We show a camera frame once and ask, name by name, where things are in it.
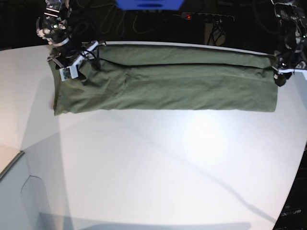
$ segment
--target green cloth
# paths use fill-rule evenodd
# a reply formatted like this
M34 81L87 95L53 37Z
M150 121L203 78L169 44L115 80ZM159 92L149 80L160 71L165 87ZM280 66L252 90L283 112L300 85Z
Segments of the green cloth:
M99 47L101 71L55 80L55 115L97 109L239 109L273 112L277 86L267 56L178 46Z

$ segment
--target blue object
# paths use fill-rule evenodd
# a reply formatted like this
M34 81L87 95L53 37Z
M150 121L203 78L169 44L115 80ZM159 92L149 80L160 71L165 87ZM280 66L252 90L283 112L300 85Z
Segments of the blue object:
M125 11L168 10L177 11L184 0L117 0L118 7Z

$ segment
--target dark background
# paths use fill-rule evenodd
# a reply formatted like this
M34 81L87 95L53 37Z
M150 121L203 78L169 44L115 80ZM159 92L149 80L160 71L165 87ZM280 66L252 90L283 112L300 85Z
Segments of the dark background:
M83 6L91 0L79 0ZM114 3L114 0L92 0L88 8L82 9L76 0L71 0L74 9L70 24L86 21L89 29L80 36L83 41L165 41L193 44L205 44L205 38L211 32L204 21L192 17L187 21L174 14L181 12L206 12L232 15L234 23L223 23L226 42L223 46L273 53L278 39L263 31L255 20L251 0L185 0L179 11L135 12L117 10L111 6L96 8ZM0 48L17 48L46 44L37 37L35 23L44 12L43 0L0 0ZM258 1L258 12L263 24L277 30L277 19L270 0ZM138 34L133 28L136 20Z

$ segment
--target white table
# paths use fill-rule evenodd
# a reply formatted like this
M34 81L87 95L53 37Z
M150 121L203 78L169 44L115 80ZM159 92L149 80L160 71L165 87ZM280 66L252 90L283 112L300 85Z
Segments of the white table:
M0 52L0 145L26 152L30 174L45 183L34 185L46 195L39 209L56 229L274 227L307 140L302 75L279 89L275 113L54 117L48 53L47 46Z

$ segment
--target folded green towel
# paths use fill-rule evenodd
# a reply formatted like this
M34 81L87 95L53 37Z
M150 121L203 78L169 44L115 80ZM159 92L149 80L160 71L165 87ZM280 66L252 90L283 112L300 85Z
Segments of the folded green towel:
M194 47L99 47L101 71L61 81L50 62L55 115L96 109L239 109L273 112L277 86L268 56Z

